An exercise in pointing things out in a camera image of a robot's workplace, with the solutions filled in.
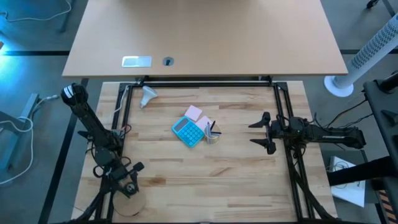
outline black stand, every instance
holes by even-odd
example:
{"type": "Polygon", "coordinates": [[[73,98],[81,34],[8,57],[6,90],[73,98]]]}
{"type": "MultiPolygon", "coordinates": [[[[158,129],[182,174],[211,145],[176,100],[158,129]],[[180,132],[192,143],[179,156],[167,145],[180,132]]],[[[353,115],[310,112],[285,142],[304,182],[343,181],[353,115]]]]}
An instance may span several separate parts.
{"type": "Polygon", "coordinates": [[[352,183],[360,180],[369,180],[379,177],[395,175],[395,168],[390,156],[375,159],[352,168],[341,169],[328,173],[331,186],[352,183]]]}

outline light wood desk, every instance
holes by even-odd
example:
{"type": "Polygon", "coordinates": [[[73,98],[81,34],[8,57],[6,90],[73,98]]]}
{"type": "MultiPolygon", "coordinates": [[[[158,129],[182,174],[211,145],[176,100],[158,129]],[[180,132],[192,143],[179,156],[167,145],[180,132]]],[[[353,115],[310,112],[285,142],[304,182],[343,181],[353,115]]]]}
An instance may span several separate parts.
{"type": "Polygon", "coordinates": [[[320,0],[90,0],[64,77],[346,75],[320,0]],[[123,68],[151,56],[150,68],[123,68]],[[172,66],[163,65],[173,57],[172,66]]]}
{"type": "MultiPolygon", "coordinates": [[[[310,118],[302,82],[288,82],[296,116],[310,118]]],[[[119,83],[104,83],[96,114],[111,127],[119,83]]],[[[141,161],[139,185],[147,197],[135,217],[114,212],[114,222],[292,222],[296,220],[282,141],[277,151],[266,150],[251,138],[264,138],[264,129],[248,128],[264,111],[275,119],[274,91],[269,87],[156,88],[158,98],[139,109],[142,90],[133,92],[124,155],[141,161]],[[202,115],[217,120],[222,136],[215,145],[204,141],[189,149],[171,131],[172,125],[195,105],[202,115]]],[[[304,155],[311,191],[333,216],[335,205],[318,144],[304,155]]],[[[87,154],[75,208],[76,218],[98,193],[95,162],[87,154]]],[[[300,196],[306,213],[303,195],[300,196]]]]}

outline black metal frame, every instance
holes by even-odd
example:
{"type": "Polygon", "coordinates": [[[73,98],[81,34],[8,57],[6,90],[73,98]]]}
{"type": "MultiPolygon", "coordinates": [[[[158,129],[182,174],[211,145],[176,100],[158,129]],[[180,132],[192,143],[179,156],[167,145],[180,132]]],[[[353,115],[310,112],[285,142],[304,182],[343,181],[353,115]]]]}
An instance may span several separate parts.
{"type": "MultiPolygon", "coordinates": [[[[122,127],[128,124],[128,117],[129,117],[129,112],[130,112],[130,105],[131,105],[131,99],[132,99],[132,93],[133,89],[136,87],[142,87],[143,85],[147,85],[149,87],[174,87],[174,88],[190,88],[190,87],[229,87],[229,86],[236,86],[236,87],[253,87],[253,86],[263,86],[263,87],[272,87],[274,89],[274,94],[275,94],[275,103],[277,106],[277,111],[278,111],[278,118],[280,123],[285,126],[285,121],[283,119],[284,117],[284,109],[282,106],[282,101],[281,101],[281,95],[280,91],[283,92],[283,97],[285,100],[285,107],[287,110],[288,117],[293,117],[293,109],[292,109],[292,104],[290,101],[290,95],[289,95],[289,89],[287,86],[286,82],[272,82],[271,77],[218,77],[218,78],[152,78],[145,76],[144,78],[141,79],[140,82],[137,83],[121,83],[119,85],[119,90],[118,90],[118,97],[117,97],[117,103],[115,108],[119,108],[121,102],[121,97],[123,94],[123,91],[126,87],[126,85],[129,85],[130,88],[128,88],[127,91],[127,101],[126,101],[126,106],[124,108],[124,114],[123,114],[123,121],[122,121],[122,127]]],[[[118,123],[119,123],[119,115],[120,112],[116,112],[113,117],[113,122],[112,122],[112,129],[118,129],[118,123]]],[[[74,125],[71,128],[71,131],[67,130],[67,134],[65,135],[68,137],[69,143],[70,139],[72,137],[71,133],[73,133],[74,130],[74,125]]],[[[327,212],[323,209],[323,207],[319,204],[319,202],[316,200],[315,196],[311,193],[309,187],[308,187],[308,180],[307,180],[307,175],[305,171],[305,166],[304,166],[304,161],[301,152],[296,152],[297,154],[297,164],[298,164],[298,169],[299,171],[295,169],[295,164],[292,156],[292,147],[289,146],[289,143],[285,141],[284,139],[284,148],[285,148],[285,154],[286,154],[286,161],[287,161],[287,166],[289,170],[289,178],[290,178],[290,184],[291,184],[291,189],[292,189],[292,195],[293,195],[293,201],[294,201],[294,208],[297,216],[297,221],[296,222],[287,222],[287,223],[355,223],[355,222],[345,222],[341,220],[334,219],[332,216],[327,214],[327,212]],[[305,196],[305,204],[306,208],[308,211],[308,218],[303,217],[303,212],[300,204],[300,197],[299,197],[299,190],[297,185],[300,186],[302,189],[305,196]],[[322,219],[316,219],[315,218],[315,212],[313,211],[313,208],[316,208],[319,216],[322,219]]],[[[118,154],[121,156],[123,153],[123,149],[121,149],[118,154]]],[[[62,169],[63,169],[63,164],[60,169],[56,169],[56,171],[53,174],[53,180],[57,180],[59,182],[59,178],[62,174],[62,169]]],[[[42,210],[42,214],[40,215],[40,220],[39,223],[47,223],[50,215],[50,211],[52,208],[52,204],[55,198],[55,194],[57,192],[58,184],[50,184],[49,192],[47,193],[45,205],[42,210]]],[[[108,203],[108,210],[106,211],[106,214],[104,213],[104,197],[101,198],[101,201],[96,208],[95,211],[95,219],[90,220],[90,221],[77,221],[74,223],[112,223],[112,217],[113,217],[113,203],[112,203],[112,197],[113,195],[110,195],[110,200],[108,203]]]]}
{"type": "MultiPolygon", "coordinates": [[[[285,106],[287,109],[287,113],[289,117],[293,117],[293,109],[292,109],[292,104],[290,101],[290,96],[289,96],[289,89],[287,86],[286,82],[272,82],[271,77],[249,77],[249,78],[242,78],[242,81],[239,82],[230,82],[228,81],[231,78],[213,78],[210,82],[207,81],[209,80],[208,78],[193,78],[194,80],[197,81],[190,81],[190,82],[181,82],[186,81],[187,79],[181,79],[181,78],[166,78],[167,81],[163,81],[164,78],[149,78],[148,76],[144,77],[139,83],[121,83],[119,86],[119,92],[118,92],[118,100],[116,103],[116,108],[120,106],[120,99],[121,95],[126,87],[126,85],[129,85],[130,88],[127,91],[127,102],[126,102],[126,107],[124,109],[124,116],[123,116],[123,124],[122,126],[127,124],[127,119],[129,116],[129,109],[130,109],[130,104],[131,104],[131,98],[132,98],[132,91],[135,87],[142,87],[144,84],[149,86],[149,87],[165,87],[165,88],[170,88],[170,87],[175,87],[175,88],[189,88],[189,87],[227,87],[227,86],[263,86],[263,87],[272,87],[274,89],[274,94],[275,94],[275,102],[278,110],[278,118],[279,121],[281,122],[282,125],[285,126],[285,121],[282,119],[284,117],[284,109],[282,106],[282,101],[280,98],[280,91],[283,91],[284,99],[285,99],[285,106]]],[[[118,121],[119,121],[119,112],[115,113],[114,118],[113,118],[113,123],[112,123],[112,129],[117,129],[118,128],[118,121]]],[[[284,141],[284,148],[285,148],[285,153],[286,153],[286,160],[287,160],[287,166],[289,168],[289,177],[290,177],[290,183],[291,183],[291,188],[292,188],[292,195],[293,195],[293,201],[294,201],[294,207],[295,207],[295,212],[297,216],[297,222],[293,223],[353,223],[353,222],[344,222],[341,220],[330,220],[331,216],[325,216],[321,215],[322,218],[325,219],[316,219],[315,218],[315,212],[313,211],[313,205],[311,202],[316,202],[318,207],[321,207],[316,198],[311,194],[308,188],[308,180],[307,180],[307,175],[305,171],[305,166],[304,166],[304,161],[301,153],[297,153],[298,158],[297,158],[297,164],[299,168],[299,172],[295,170],[294,166],[294,161],[292,157],[292,151],[291,148],[289,147],[288,143],[284,141]],[[297,187],[297,184],[302,188],[302,190],[308,194],[310,194],[311,200],[309,197],[305,198],[305,204],[306,208],[308,211],[308,218],[303,217],[303,212],[300,204],[300,197],[299,197],[299,190],[297,187]]],[[[110,196],[110,200],[108,203],[108,211],[106,212],[106,218],[102,218],[105,214],[103,213],[103,199],[101,199],[101,203],[96,209],[95,213],[95,220],[99,222],[109,222],[112,223],[112,217],[113,217],[113,204],[112,204],[112,197],[113,195],[110,196]]]]}

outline gray floor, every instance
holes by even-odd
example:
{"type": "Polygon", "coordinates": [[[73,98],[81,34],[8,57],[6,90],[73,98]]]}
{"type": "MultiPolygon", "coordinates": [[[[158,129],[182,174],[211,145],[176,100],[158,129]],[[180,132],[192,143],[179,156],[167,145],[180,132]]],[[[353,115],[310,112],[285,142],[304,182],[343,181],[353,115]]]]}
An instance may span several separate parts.
{"type": "MultiPolygon", "coordinates": [[[[398,1],[390,2],[398,10],[398,1]]],[[[367,0],[322,0],[340,49],[360,49],[390,19],[382,2],[370,11],[364,10],[366,3],[367,0]]],[[[0,39],[6,43],[5,50],[70,50],[85,5],[86,0],[76,1],[67,31],[62,34],[58,32],[62,17],[48,22],[18,23],[7,23],[0,18],[0,39]]],[[[5,0],[0,3],[0,11],[8,11],[10,19],[22,15],[49,16],[66,7],[62,0],[5,0]]],[[[352,56],[344,55],[344,60],[348,62],[352,56]]],[[[59,94],[67,84],[79,82],[77,79],[61,77],[66,60],[66,57],[0,57],[0,110],[19,116],[31,93],[42,96],[59,94]]],[[[397,70],[397,60],[398,55],[388,55],[381,60],[355,83],[355,93],[349,98],[331,96],[323,87],[322,77],[301,78],[305,82],[312,113],[317,112],[321,123],[328,122],[333,117],[328,114],[337,114],[363,99],[364,96],[360,94],[363,82],[387,77],[397,70]]],[[[94,108],[104,81],[107,80],[92,79],[87,86],[89,103],[94,108]]],[[[369,106],[364,104],[336,124],[345,124],[369,113],[369,106]]],[[[47,103],[35,115],[34,163],[26,174],[10,184],[0,186],[1,223],[37,223],[70,114],[69,108],[58,100],[47,103]]],[[[364,150],[369,159],[387,154],[379,131],[373,128],[375,125],[373,118],[358,124],[364,130],[367,141],[364,150]]],[[[83,129],[80,123],[76,126],[76,130],[79,129],[83,129]]],[[[21,141],[12,170],[8,173],[0,172],[0,181],[25,169],[30,159],[29,138],[26,135],[21,141]]],[[[85,144],[84,139],[76,134],[73,136],[50,222],[62,222],[70,217],[83,165],[85,144]]],[[[324,144],[322,149],[338,148],[324,144]]],[[[359,208],[341,200],[335,202],[338,214],[344,220],[379,223],[372,205],[359,208]]]]}

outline metal leg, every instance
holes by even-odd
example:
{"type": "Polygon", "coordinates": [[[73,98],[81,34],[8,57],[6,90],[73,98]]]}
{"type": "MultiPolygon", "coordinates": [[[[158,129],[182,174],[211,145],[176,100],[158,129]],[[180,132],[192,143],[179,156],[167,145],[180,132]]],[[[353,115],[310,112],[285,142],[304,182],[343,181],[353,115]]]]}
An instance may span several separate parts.
{"type": "MultiPolygon", "coordinates": [[[[70,6],[73,8],[73,4],[75,3],[75,0],[70,0],[69,3],[70,3],[70,6]]],[[[65,32],[67,30],[67,23],[69,21],[69,16],[70,16],[71,12],[72,12],[72,10],[70,10],[70,12],[65,14],[65,17],[63,18],[63,21],[62,21],[61,26],[59,28],[59,32],[60,33],[63,33],[63,32],[65,32]]]]}
{"type": "Polygon", "coordinates": [[[365,162],[352,168],[328,173],[331,186],[395,175],[395,167],[390,156],[365,162]]]}
{"type": "Polygon", "coordinates": [[[384,5],[387,8],[388,13],[390,14],[391,17],[394,17],[396,12],[394,10],[394,8],[392,8],[390,2],[388,0],[383,0],[384,5]]]}
{"type": "MultiPolygon", "coordinates": [[[[38,94],[31,94],[28,102],[26,103],[25,109],[23,110],[21,116],[29,118],[30,115],[33,113],[33,108],[37,103],[37,100],[39,99],[39,95],[38,94]]],[[[15,125],[19,128],[19,129],[27,129],[30,125],[30,123],[28,121],[21,121],[19,119],[13,118],[9,115],[5,116],[7,114],[2,113],[2,117],[0,117],[0,120],[11,120],[12,122],[15,122],[15,125]]],[[[10,161],[12,159],[12,155],[16,150],[16,146],[18,143],[18,139],[20,136],[20,132],[15,132],[15,129],[11,126],[11,124],[3,124],[3,128],[8,129],[8,130],[12,130],[14,131],[14,134],[11,136],[10,140],[9,140],[9,144],[6,148],[6,151],[4,152],[2,158],[0,158],[0,169],[5,169],[8,168],[10,165],[10,161]]]]}

